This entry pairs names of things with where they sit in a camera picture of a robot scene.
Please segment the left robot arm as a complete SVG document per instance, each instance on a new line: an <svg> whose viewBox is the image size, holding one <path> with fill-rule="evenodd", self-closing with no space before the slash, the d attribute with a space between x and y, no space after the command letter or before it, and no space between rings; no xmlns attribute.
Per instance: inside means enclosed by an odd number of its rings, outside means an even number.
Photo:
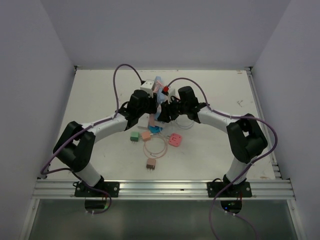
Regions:
<svg viewBox="0 0 320 240"><path fill-rule="evenodd" d="M155 114L158 105L155 92L138 89L129 101L117 105L115 113L109 117L83 124L69 122L53 149L53 156L85 182L87 192L99 196L104 184L103 177L90 163L94 145L110 135L129 130L144 114Z"/></svg>

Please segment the green plug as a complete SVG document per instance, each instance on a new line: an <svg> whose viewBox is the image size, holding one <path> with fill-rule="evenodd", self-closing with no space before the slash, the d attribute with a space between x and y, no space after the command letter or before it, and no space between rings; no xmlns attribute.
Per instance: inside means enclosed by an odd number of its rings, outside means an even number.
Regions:
<svg viewBox="0 0 320 240"><path fill-rule="evenodd" d="M138 131L132 131L130 133L130 141L133 143L137 143L140 140L140 133Z"/></svg>

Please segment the pink power strip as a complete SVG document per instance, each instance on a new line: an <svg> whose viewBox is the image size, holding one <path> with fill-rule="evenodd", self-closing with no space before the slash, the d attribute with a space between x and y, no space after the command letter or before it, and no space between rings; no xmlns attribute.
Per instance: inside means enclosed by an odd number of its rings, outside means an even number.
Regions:
<svg viewBox="0 0 320 240"><path fill-rule="evenodd" d="M155 114L150 114L148 119L148 125L151 127L155 127Z"/></svg>

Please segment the silver white charger block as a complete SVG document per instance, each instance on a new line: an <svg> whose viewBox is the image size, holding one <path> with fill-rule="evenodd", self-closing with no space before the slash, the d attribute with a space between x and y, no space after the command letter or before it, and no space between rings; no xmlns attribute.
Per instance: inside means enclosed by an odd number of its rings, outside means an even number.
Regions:
<svg viewBox="0 0 320 240"><path fill-rule="evenodd" d="M161 122L161 121L154 121L154 125L160 128L164 128L166 123L165 122Z"/></svg>

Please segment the light blue power strip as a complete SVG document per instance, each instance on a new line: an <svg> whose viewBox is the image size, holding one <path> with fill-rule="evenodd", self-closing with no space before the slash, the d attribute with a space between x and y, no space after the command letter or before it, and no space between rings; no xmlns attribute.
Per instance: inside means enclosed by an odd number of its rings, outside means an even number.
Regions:
<svg viewBox="0 0 320 240"><path fill-rule="evenodd" d="M165 102L167 98L164 94L162 94L162 90L165 86L165 83L160 76L156 76L154 80L155 80L154 92L157 95L157 103L160 105L161 103Z"/></svg>

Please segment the blue square charger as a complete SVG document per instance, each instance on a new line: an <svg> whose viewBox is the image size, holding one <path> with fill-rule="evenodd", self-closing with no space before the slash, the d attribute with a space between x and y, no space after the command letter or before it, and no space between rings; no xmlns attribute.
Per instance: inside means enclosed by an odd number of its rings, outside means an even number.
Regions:
<svg viewBox="0 0 320 240"><path fill-rule="evenodd" d="M148 130L152 133L152 134L158 134L158 133L160 133L162 130L163 130L163 128L162 127L160 127L160 126L148 126Z"/></svg>

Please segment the pink square charger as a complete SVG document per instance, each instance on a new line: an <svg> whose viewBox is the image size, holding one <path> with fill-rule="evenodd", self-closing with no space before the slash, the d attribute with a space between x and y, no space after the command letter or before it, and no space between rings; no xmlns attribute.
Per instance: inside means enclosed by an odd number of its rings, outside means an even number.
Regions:
<svg viewBox="0 0 320 240"><path fill-rule="evenodd" d="M169 137L168 144L173 147L179 147L182 142L182 136L177 133L172 133Z"/></svg>

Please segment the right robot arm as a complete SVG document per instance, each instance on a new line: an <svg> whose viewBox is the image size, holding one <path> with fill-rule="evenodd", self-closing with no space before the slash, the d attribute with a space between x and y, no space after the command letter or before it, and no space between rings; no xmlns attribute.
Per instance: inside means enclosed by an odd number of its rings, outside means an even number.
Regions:
<svg viewBox="0 0 320 240"><path fill-rule="evenodd" d="M167 96L167 100L161 103L158 121L170 123L179 116L186 115L191 121L212 126L227 134L234 158L223 177L222 189L227 196L235 196L247 179L247 167L250 162L268 146L267 139L254 116L248 113L241 118L233 119L225 113L213 112L206 103L198 101L190 86L180 88L179 97L167 86L161 93Z"/></svg>

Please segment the light blue small plug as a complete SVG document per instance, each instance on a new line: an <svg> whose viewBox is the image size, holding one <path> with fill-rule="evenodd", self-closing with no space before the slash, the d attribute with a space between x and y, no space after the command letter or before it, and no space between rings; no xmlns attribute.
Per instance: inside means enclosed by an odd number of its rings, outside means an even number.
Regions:
<svg viewBox="0 0 320 240"><path fill-rule="evenodd" d="M157 122L160 122L160 115L161 115L161 112L158 111L155 115L154 115L154 120L157 121Z"/></svg>

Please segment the white charger plug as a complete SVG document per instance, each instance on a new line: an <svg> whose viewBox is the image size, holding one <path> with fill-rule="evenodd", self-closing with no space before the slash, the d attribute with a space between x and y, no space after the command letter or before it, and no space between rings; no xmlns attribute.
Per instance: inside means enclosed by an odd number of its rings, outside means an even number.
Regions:
<svg viewBox="0 0 320 240"><path fill-rule="evenodd" d="M141 122L137 125L137 128L140 130L148 130L149 129L149 123L148 122Z"/></svg>

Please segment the pink charger plug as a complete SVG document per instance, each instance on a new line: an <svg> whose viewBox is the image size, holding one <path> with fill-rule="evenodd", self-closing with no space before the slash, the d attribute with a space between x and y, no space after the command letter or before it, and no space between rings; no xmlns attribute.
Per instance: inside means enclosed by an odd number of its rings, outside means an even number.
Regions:
<svg viewBox="0 0 320 240"><path fill-rule="evenodd" d="M152 138L151 133L148 131L142 132L141 133L141 139L146 142L149 141Z"/></svg>

